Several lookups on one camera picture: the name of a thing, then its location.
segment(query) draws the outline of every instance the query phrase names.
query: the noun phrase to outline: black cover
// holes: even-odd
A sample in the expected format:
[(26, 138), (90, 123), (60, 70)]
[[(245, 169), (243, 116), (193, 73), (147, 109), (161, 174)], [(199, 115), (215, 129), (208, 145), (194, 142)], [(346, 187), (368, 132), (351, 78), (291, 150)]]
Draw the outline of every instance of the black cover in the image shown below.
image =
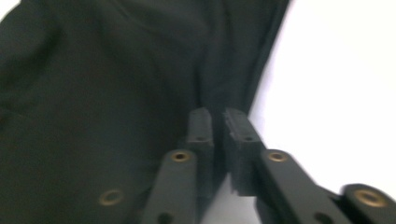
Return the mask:
[(22, 0), (0, 24), (0, 223), (133, 223), (202, 106), (219, 183), (221, 112), (248, 112), (286, 4)]

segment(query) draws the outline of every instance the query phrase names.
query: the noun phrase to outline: black plastic part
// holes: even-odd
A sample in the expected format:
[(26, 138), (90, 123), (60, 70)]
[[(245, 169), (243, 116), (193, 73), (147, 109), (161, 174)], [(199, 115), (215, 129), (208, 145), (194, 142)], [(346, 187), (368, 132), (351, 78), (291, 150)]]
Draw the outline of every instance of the black plastic part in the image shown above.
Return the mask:
[(278, 212), (267, 202), (260, 198), (256, 198), (256, 212), (263, 224), (279, 224), (281, 218)]
[(362, 184), (345, 186), (341, 205), (354, 223), (396, 223), (396, 202), (373, 187)]
[(224, 146), (233, 189), (239, 196), (255, 196), (257, 176), (254, 161), (260, 157), (265, 146), (245, 113), (227, 108), (224, 116), (228, 126)]
[(259, 197), (264, 202), (271, 201), (282, 219), (280, 223), (351, 223), (290, 154), (264, 150), (257, 167), (263, 180)]
[(196, 162), (189, 150), (165, 155), (141, 224), (195, 223)]
[(190, 112), (186, 148), (197, 156), (198, 196), (210, 198), (213, 195), (214, 145), (212, 118), (205, 108)]

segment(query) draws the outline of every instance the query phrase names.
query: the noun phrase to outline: hole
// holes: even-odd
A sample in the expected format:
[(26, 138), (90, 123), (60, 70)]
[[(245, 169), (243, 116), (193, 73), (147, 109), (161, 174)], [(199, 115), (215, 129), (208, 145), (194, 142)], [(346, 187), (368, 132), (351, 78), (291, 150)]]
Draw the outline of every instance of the hole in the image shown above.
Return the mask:
[(321, 224), (332, 224), (332, 219), (323, 213), (315, 213), (315, 219)]
[(187, 161), (190, 159), (190, 155), (185, 152), (177, 152), (172, 155), (173, 161)]
[(387, 202), (385, 199), (375, 191), (368, 189), (358, 189), (355, 191), (355, 197), (366, 205), (372, 207), (385, 207)]
[(123, 193), (119, 189), (111, 189), (103, 193), (99, 198), (99, 204), (111, 206), (120, 203), (123, 199)]
[(169, 213), (161, 213), (157, 218), (158, 224), (171, 224), (173, 221), (173, 216)]
[(196, 137), (195, 140), (202, 142), (202, 141), (205, 141), (205, 138), (204, 137)]
[(270, 154), (268, 155), (268, 158), (269, 158), (271, 161), (286, 161), (286, 160), (288, 159), (288, 158), (286, 157), (285, 154), (280, 153), (280, 152), (273, 152), (273, 153), (270, 153)]
[(176, 154), (176, 159), (178, 159), (178, 160), (183, 160), (186, 156), (185, 155), (183, 155), (183, 154)]

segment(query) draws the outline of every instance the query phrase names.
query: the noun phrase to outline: white background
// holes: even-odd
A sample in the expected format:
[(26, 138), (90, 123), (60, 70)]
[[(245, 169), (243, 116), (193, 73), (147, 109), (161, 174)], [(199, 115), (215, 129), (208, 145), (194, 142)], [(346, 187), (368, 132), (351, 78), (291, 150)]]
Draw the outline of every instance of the white background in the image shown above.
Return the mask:
[[(0, 2), (0, 19), (18, 1)], [(295, 0), (250, 119), (317, 184), (351, 183), (396, 199), (396, 2)], [(204, 223), (260, 223), (228, 183)]]

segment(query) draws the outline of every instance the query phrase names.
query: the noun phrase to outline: black fabric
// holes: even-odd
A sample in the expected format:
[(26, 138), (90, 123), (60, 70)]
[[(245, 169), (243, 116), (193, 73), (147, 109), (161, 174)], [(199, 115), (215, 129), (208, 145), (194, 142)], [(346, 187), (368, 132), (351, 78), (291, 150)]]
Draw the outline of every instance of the black fabric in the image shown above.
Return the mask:
[(22, 0), (0, 24), (0, 223), (132, 223), (202, 106), (219, 183), (221, 113), (248, 112), (283, 5)]

